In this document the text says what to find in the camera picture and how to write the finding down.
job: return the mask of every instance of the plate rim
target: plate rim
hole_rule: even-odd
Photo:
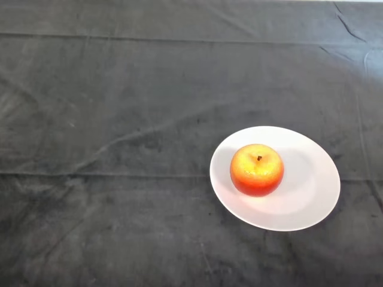
[[[253,223],[253,222],[251,222],[251,221],[249,221],[249,220],[243,218],[242,216],[236,214],[236,212],[234,212],[233,210],[231,210],[231,208],[230,208],[228,205],[226,205],[226,204],[224,203],[224,201],[222,201],[222,199],[221,199],[219,193],[216,192],[216,190],[214,189],[214,186],[213,186],[213,183],[212,183],[212,177],[211,177],[211,174],[212,174],[212,162],[213,162],[214,157],[216,156],[217,150],[218,150],[218,148],[220,147],[220,145],[221,145],[224,141],[226,141],[229,137],[234,136],[235,134],[237,134],[237,133],[239,133],[239,132],[243,132],[244,130],[255,129],[255,128],[282,129],[282,130],[286,130],[286,131],[288,131],[288,132],[297,133],[298,135],[301,135],[301,136],[307,138],[308,140],[310,140],[311,142],[313,142],[314,144],[316,144],[316,145],[317,145],[319,148],[321,148],[321,149],[327,154],[327,156],[331,159],[331,162],[332,162],[332,164],[334,165],[334,167],[335,167],[335,171],[336,171],[336,174],[337,174],[337,184],[338,184],[337,191],[338,191],[338,192],[337,192],[336,200],[334,200],[334,204],[333,204],[333,206],[329,209],[329,211],[328,211],[323,217],[321,216],[321,218],[320,218],[319,220],[317,220],[317,221],[315,221],[315,222],[313,221],[313,223],[312,223],[311,225],[307,225],[307,226],[305,226],[305,227],[300,227],[300,228],[286,228],[286,229],[283,229],[283,228],[279,228],[279,229],[276,229],[276,228],[269,228],[269,227],[262,226],[262,225],[260,225],[260,224],[255,224],[255,223]],[[235,217],[239,218],[240,220],[246,222],[247,224],[250,224],[250,225],[255,226],[255,227],[258,227],[258,228],[262,228],[262,229],[264,229],[264,230],[270,230],[270,231],[280,231],[280,232],[298,231],[298,230],[304,230],[304,229],[307,229],[307,228],[309,228],[309,227],[312,227],[312,226],[317,225],[318,223],[320,223],[321,221],[325,220],[325,219],[330,215],[330,213],[334,210],[335,206],[337,205],[337,203],[338,203],[338,201],[339,201],[339,197],[340,197],[340,195],[341,195],[341,177],[340,177],[340,175],[339,175],[338,168],[336,167],[336,164],[335,164],[334,160],[331,158],[331,156],[329,155],[329,153],[328,153],[328,152],[327,152],[321,145],[319,145],[316,141],[314,141],[313,139],[309,138],[308,136],[306,136],[306,135],[304,135],[304,134],[302,134],[302,133],[296,132],[296,131],[294,131],[294,130],[287,129],[287,128],[285,128],[285,127],[277,127],[277,126],[253,126],[253,127],[246,127],[246,128],[244,128],[244,129],[241,129],[241,130],[238,130],[238,131],[232,133],[231,135],[228,135],[226,138],[224,138],[224,139],[218,144],[218,146],[216,147],[216,149],[215,149],[214,152],[213,152],[213,155],[212,155],[211,160],[210,160],[209,177],[210,177],[210,184],[211,184],[211,186],[212,186],[212,189],[214,190],[215,195],[218,197],[218,199],[219,199],[219,201],[221,202],[221,204],[222,204],[222,205],[223,205],[223,206],[224,206],[224,207],[225,207],[231,214],[233,214]]]

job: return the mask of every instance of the white plate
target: white plate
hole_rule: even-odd
[[[285,172],[279,187],[264,197],[240,193],[230,178],[234,153],[249,144],[268,145],[282,157]],[[250,127],[226,138],[210,162],[210,180],[222,204],[241,220],[268,230],[293,231],[322,221],[341,191],[338,170],[322,147],[281,127]]]

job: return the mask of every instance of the red apple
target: red apple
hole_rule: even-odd
[[[284,165],[269,146],[254,144],[239,149],[230,165],[230,176],[237,190],[249,196],[265,196],[281,183]]]

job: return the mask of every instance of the plate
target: plate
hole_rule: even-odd
[[[279,187],[264,197],[242,194],[230,178],[234,153],[253,143],[273,148],[285,167]],[[334,209],[341,192],[339,173],[328,153],[306,136],[281,127],[250,127],[226,138],[212,156],[210,180],[231,213],[275,231],[301,230],[319,223]]]

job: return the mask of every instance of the apple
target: apple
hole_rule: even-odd
[[[237,190],[249,196],[265,196],[281,183],[284,165],[279,154],[267,145],[240,148],[232,158],[230,177]]]

